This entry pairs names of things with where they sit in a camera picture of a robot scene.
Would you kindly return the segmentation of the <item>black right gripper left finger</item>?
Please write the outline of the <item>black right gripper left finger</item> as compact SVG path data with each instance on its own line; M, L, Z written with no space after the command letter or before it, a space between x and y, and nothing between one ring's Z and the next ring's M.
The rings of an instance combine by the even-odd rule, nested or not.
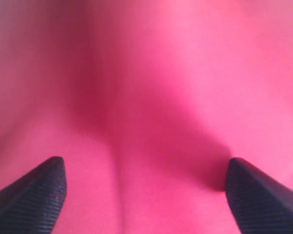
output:
M67 194L64 159L53 156L0 190L0 234L50 234Z

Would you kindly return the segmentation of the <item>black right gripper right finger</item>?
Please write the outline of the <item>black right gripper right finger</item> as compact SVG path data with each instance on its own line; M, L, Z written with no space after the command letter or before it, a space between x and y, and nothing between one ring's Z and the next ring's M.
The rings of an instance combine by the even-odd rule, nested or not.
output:
M225 192L241 233L293 234L293 191L248 161L229 161Z

